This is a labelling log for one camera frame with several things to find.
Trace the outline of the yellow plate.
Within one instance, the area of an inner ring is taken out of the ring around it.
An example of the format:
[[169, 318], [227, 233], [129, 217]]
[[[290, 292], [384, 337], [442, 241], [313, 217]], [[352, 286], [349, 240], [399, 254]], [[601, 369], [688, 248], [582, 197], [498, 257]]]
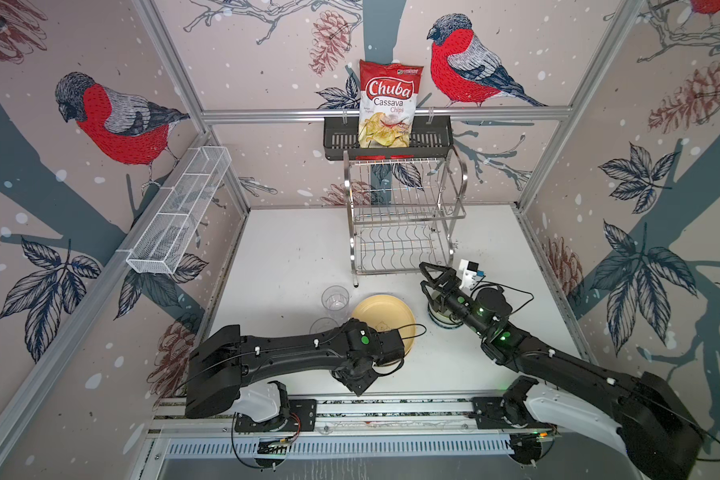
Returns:
[[378, 332], [396, 330], [401, 335], [406, 350], [413, 345], [417, 324], [415, 316], [408, 305], [395, 296], [370, 296], [354, 308], [351, 317]]

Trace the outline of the light green bowl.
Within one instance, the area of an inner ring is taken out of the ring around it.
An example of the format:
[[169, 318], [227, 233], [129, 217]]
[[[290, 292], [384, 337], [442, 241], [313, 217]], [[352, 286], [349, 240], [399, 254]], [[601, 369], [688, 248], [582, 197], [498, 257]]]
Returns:
[[438, 327], [447, 330], [458, 329], [463, 326], [463, 322], [458, 319], [453, 319], [448, 310], [441, 312], [434, 308], [432, 305], [427, 306], [427, 312], [430, 320]]

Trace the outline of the clear drinking glass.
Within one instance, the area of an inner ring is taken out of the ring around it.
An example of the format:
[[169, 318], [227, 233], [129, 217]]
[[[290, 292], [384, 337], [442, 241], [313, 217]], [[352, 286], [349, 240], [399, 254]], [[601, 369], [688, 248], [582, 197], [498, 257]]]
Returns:
[[321, 295], [323, 307], [330, 313], [344, 312], [349, 305], [350, 295], [346, 288], [340, 285], [329, 286]]

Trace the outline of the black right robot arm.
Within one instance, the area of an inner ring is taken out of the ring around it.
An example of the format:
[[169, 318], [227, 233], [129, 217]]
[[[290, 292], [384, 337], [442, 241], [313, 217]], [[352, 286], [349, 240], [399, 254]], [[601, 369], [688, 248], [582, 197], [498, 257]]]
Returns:
[[502, 401], [508, 423], [562, 426], [619, 453], [650, 479], [686, 479], [704, 434], [662, 378], [599, 367], [559, 351], [511, 323], [502, 292], [488, 303], [462, 290], [455, 269], [422, 262], [421, 290], [480, 339], [496, 365], [517, 373]]

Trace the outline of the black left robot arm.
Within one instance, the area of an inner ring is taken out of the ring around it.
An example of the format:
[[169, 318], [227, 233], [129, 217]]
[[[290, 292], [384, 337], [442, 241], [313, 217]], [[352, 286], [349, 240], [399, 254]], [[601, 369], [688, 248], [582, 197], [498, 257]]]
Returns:
[[243, 335], [238, 325], [220, 329], [189, 356], [185, 416], [203, 419], [230, 410], [242, 390], [269, 378], [326, 370], [357, 396], [381, 376], [375, 368], [403, 363], [396, 330], [379, 332], [350, 319], [320, 333], [277, 338]]

